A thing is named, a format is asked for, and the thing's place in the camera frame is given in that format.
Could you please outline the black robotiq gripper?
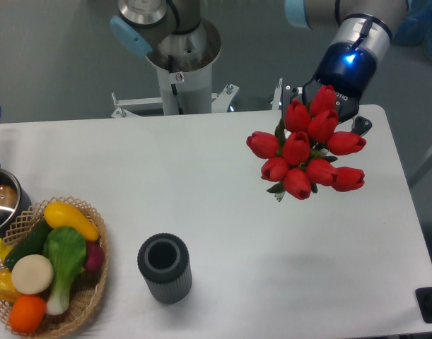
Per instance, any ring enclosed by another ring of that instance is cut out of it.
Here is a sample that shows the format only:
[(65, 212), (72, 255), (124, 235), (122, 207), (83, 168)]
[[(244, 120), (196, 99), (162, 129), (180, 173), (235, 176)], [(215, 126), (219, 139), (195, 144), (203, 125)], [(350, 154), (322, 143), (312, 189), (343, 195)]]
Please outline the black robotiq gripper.
[[(336, 95), (339, 122), (345, 122), (358, 114), (363, 92), (376, 70), (376, 60), (366, 50), (353, 50), (347, 42), (335, 43), (326, 51), (313, 77), (303, 86), (303, 101), (314, 100), (323, 85), (330, 85)], [(353, 118), (351, 132), (364, 136), (372, 127), (371, 120), (357, 116)]]

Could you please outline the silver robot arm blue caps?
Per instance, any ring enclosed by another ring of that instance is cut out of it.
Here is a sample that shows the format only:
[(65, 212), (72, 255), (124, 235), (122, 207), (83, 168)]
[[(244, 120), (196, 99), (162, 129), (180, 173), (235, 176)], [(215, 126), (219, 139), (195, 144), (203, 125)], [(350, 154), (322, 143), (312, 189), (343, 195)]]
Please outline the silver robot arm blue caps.
[(164, 115), (226, 112), (238, 88), (212, 90), (223, 38), (240, 38), (252, 53), (265, 54), (280, 48), (281, 29), (290, 24), (299, 32), (298, 44), (314, 29), (333, 32), (334, 38), (307, 83), (277, 85), (272, 109), (283, 111), (296, 98), (309, 103), (331, 85), (339, 118), (349, 120), (410, 8), (410, 1), (119, 1), (111, 31), (156, 69), (160, 97), (115, 101), (115, 111), (121, 116), (149, 107)]

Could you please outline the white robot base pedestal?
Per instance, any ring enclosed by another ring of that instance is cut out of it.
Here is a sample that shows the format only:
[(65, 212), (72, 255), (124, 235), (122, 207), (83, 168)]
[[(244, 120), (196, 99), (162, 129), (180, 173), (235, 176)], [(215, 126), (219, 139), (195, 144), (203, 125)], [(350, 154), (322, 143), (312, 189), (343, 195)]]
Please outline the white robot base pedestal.
[(198, 27), (187, 34), (167, 36), (147, 56), (156, 68), (160, 96), (175, 84), (179, 92), (212, 95), (213, 63), (221, 51), (221, 36), (216, 26), (202, 18)]

